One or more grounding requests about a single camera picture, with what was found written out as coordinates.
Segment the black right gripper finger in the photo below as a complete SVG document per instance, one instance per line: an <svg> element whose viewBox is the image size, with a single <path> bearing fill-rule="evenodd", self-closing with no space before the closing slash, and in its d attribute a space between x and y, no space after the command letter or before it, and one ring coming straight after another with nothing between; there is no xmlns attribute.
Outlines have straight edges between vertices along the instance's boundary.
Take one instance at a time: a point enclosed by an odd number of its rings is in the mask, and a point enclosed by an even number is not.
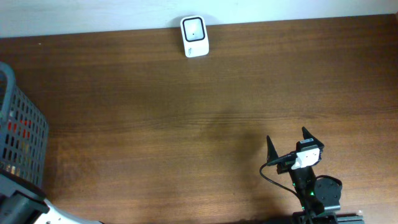
<svg viewBox="0 0 398 224"><path fill-rule="evenodd" d="M317 138L316 138L315 136L313 136L313 135L308 131L308 129L307 129L305 126L302 127L302 135L303 135L303 139L304 139L304 140L308 140L308 139L312 139L313 141L316 141L316 140L317 140Z"/></svg>
<svg viewBox="0 0 398 224"><path fill-rule="evenodd" d="M272 140L270 138L270 136L267 136L266 138L267 140L267 160L266 160L266 164L267 165L273 165L274 161L277 160L279 158L276 149L272 143Z"/></svg>

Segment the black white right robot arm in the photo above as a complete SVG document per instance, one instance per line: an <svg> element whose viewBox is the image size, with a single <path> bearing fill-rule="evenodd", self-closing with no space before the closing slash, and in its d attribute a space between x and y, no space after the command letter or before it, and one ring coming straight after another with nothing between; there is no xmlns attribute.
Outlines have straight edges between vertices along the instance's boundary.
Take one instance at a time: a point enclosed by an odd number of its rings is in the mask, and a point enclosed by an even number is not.
<svg viewBox="0 0 398 224"><path fill-rule="evenodd" d="M311 217L320 217L333 213L341 208L340 198L343 188L342 181L329 175L316 176L313 166L322 160L324 144L302 128L303 139L296 143L296 149L284 156L279 156L268 136L267 159L259 172L272 184L292 192L300 201L302 209ZM289 189L266 177L262 170L276 166L278 174L288 173L294 189Z"/></svg>

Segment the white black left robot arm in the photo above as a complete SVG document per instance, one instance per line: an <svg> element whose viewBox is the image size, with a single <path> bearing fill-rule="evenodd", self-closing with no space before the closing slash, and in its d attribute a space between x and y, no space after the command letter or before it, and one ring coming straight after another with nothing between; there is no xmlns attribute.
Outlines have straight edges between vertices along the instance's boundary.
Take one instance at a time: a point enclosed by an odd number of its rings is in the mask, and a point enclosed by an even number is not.
<svg viewBox="0 0 398 224"><path fill-rule="evenodd" d="M101 224L71 215L56 206L36 185L1 170L1 224Z"/></svg>

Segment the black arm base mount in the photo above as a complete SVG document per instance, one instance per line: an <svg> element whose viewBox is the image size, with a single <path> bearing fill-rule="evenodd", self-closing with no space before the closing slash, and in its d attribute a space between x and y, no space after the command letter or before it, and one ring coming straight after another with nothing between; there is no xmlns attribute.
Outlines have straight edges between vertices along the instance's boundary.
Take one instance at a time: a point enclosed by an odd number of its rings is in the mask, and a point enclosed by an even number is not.
<svg viewBox="0 0 398 224"><path fill-rule="evenodd" d="M337 215L335 213L308 217L302 212L294 213L290 221L292 224L365 224L362 215L357 214L343 214Z"/></svg>

